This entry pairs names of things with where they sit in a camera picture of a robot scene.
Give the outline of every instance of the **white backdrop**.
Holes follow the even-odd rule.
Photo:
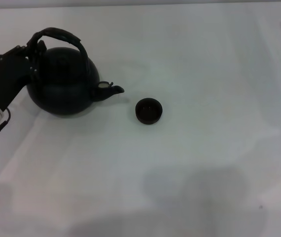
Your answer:
[[[146,5],[181,4],[207,2],[245,2],[281,0],[0,0],[0,8],[56,7],[56,6],[102,6],[102,5]]]

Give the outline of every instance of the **small black bowl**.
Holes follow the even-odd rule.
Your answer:
[[[162,114],[161,104],[152,98],[140,100],[135,107],[136,117],[143,124],[156,123]]]

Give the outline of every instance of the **kettle spout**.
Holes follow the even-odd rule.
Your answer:
[[[120,94],[124,92],[124,89],[118,85],[112,86],[113,83],[101,81],[91,92],[91,99],[93,102],[103,101],[112,95]]]

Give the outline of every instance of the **kettle handle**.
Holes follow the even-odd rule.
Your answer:
[[[68,32],[68,31],[65,31],[62,29],[53,28],[53,27],[46,28],[40,32],[35,33],[32,36],[32,38],[29,40],[29,42],[27,43],[27,46],[33,55],[35,54],[35,51],[36,51],[37,42],[42,36],[48,36],[48,37],[51,37],[51,38],[54,38],[57,40],[68,42],[68,43],[72,44],[73,46],[77,47],[83,58],[84,64],[85,64],[86,75],[89,76],[90,65],[89,65],[87,51],[80,43],[81,40],[78,37],[74,36],[72,33]]]

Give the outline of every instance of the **black kettle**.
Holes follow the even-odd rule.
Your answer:
[[[58,47],[46,49],[42,36],[68,42],[78,50]],[[80,39],[73,34],[47,28],[33,35],[27,43],[29,60],[37,65],[37,77],[27,85],[32,100],[42,109],[56,115],[74,115],[93,102],[123,93],[120,86],[100,82],[98,70],[88,58]]]

